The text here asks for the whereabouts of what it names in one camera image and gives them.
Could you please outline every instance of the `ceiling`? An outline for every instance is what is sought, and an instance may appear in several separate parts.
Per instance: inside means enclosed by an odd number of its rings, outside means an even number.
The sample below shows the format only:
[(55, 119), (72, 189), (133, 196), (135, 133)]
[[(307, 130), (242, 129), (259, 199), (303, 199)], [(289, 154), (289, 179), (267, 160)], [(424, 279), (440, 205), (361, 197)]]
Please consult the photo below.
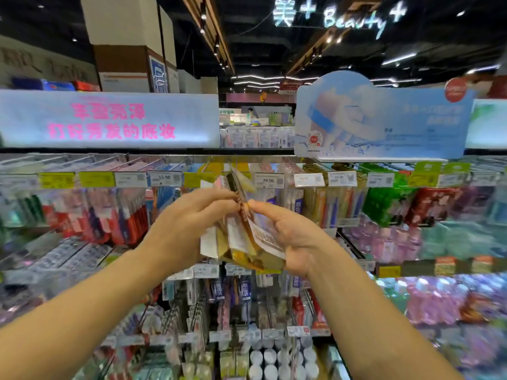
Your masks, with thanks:
[[(222, 88), (233, 87), (232, 75), (219, 66), (182, 0), (158, 1), (173, 21), (178, 69), (196, 77), (218, 76)], [(507, 10), (503, 0), (312, 0), (316, 12), (309, 19), (297, 12), (290, 28), (284, 23), (275, 26), (272, 15), (275, 0), (215, 0), (215, 3), (236, 75), (269, 77), (285, 75), (309, 43), (326, 34), (323, 12), (327, 7), (336, 5), (337, 16), (348, 13), (348, 18), (357, 20), (369, 15), (371, 4), (350, 11), (358, 1), (375, 3), (377, 17), (387, 20), (382, 35), (376, 39), (377, 30), (364, 27), (349, 30), (341, 43), (333, 41), (322, 57), (316, 57), (313, 64), (291, 75), (321, 76), (350, 66), (370, 79), (421, 79), (401, 85), (410, 86), (443, 82), (471, 68), (495, 64), (504, 52)], [(407, 11), (394, 23), (389, 12), (399, 1), (404, 2)], [(305, 2), (295, 0), (295, 9), (298, 11)], [(79, 0), (0, 0), (0, 16), (4, 23), (26, 24), (55, 42), (72, 42), (75, 38), (73, 53), (67, 55), (93, 58)], [(5, 27), (0, 29), (0, 34), (5, 31)], [(333, 39), (343, 32), (344, 29), (337, 29)], [(398, 66), (382, 65), (409, 53), (417, 56), (400, 61)]]

